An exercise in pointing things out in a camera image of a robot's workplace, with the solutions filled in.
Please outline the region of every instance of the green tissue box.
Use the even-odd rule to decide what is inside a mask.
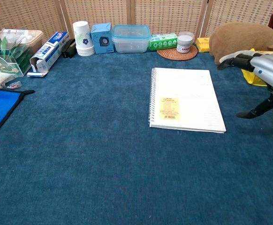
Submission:
[[[149,49],[151,51],[176,48],[177,46],[177,35],[171,34],[154,34],[151,36],[149,41]]]

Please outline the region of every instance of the black trim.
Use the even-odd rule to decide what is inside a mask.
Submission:
[[[11,109],[8,111],[8,113],[4,116],[4,118],[0,122],[0,128],[5,123],[5,121],[9,118],[11,113],[15,110],[15,108],[20,104],[20,102],[24,99],[25,95],[29,95],[34,93],[34,90],[25,90],[25,91],[18,91],[18,90],[4,90],[0,89],[1,91],[8,91],[8,92],[16,92],[20,93],[18,100],[14,103],[14,105],[11,107]]]

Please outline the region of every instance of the blue lid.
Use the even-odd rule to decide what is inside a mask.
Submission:
[[[150,30],[144,25],[115,25],[113,39],[150,39]]]

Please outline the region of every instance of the yellow sponge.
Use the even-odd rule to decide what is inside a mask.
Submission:
[[[196,45],[200,53],[210,51],[210,46],[208,45],[209,41],[210,41],[210,38],[204,38],[204,37],[197,38]]]

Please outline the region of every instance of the toothpaste box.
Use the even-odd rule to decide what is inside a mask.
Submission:
[[[69,40],[68,32],[56,32],[30,59],[34,72],[47,72],[61,55],[61,49]]]

